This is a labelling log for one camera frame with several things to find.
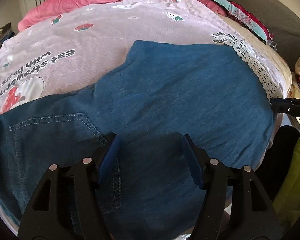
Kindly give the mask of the blue denim pants lace hem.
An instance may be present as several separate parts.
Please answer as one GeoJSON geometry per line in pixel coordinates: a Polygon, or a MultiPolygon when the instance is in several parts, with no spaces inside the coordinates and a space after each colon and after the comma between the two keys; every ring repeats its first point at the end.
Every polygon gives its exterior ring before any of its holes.
{"type": "Polygon", "coordinates": [[[0,207],[19,224],[51,164],[70,166],[122,140],[98,201],[116,239],[174,239],[205,196],[181,151],[188,134],[227,166],[256,168],[276,117],[250,67],[227,45],[136,41],[97,83],[0,116],[0,207]]]}

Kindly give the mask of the grey upholstered headboard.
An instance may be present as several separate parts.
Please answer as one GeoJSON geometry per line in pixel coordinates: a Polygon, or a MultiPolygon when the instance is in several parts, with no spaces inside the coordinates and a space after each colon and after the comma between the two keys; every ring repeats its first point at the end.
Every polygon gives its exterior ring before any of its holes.
{"type": "Polygon", "coordinates": [[[255,15],[274,34],[277,53],[291,70],[300,56],[300,18],[279,0],[228,0],[255,15]]]}

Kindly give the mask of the olive green jacket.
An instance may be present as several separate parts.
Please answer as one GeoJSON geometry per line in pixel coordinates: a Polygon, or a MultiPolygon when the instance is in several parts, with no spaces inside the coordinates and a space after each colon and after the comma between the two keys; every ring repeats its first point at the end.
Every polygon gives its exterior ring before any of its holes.
{"type": "Polygon", "coordinates": [[[300,138],[294,147],[288,174],[273,202],[281,226],[288,230],[300,216],[300,138]]]}

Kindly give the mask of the clothes pile on chair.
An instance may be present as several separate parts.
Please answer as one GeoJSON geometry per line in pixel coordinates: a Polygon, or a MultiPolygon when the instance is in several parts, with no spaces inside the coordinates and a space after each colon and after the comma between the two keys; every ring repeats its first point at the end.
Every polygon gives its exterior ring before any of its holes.
{"type": "Polygon", "coordinates": [[[12,30],[12,24],[7,23],[3,27],[0,28],[0,48],[2,47],[2,44],[15,36],[15,32],[12,30]]]}

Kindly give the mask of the pink strawberry print quilt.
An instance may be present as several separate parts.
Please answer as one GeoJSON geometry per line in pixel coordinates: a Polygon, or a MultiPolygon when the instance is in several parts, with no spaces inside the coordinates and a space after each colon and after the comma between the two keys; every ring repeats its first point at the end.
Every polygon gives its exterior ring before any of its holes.
{"type": "MultiPolygon", "coordinates": [[[[97,83],[125,62],[136,41],[226,45],[214,37],[227,26],[219,16],[197,0],[124,0],[37,23],[0,49],[0,116],[97,83]]],[[[1,207],[0,215],[18,230],[1,207]]]]}

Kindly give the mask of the beige bed sheet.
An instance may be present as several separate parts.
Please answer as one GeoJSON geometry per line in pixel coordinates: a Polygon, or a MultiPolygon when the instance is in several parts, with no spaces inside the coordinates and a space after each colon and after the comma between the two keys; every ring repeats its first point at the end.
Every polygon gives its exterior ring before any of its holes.
{"type": "Polygon", "coordinates": [[[289,98],[293,79],[287,62],[246,28],[225,16],[220,15],[219,18],[227,26],[220,35],[215,34],[214,37],[217,40],[225,38],[222,44],[234,48],[237,55],[248,64],[261,82],[267,98],[289,98]]]}

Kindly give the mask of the floral teal red pillow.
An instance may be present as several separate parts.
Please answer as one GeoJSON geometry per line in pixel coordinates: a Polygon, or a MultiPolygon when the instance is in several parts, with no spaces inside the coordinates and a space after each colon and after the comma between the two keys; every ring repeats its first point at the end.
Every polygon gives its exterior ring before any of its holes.
{"type": "Polygon", "coordinates": [[[247,28],[260,41],[269,45],[277,51],[277,43],[274,41],[273,34],[269,29],[251,12],[243,6],[228,0],[212,0],[220,5],[226,12],[227,16],[247,28]]]}

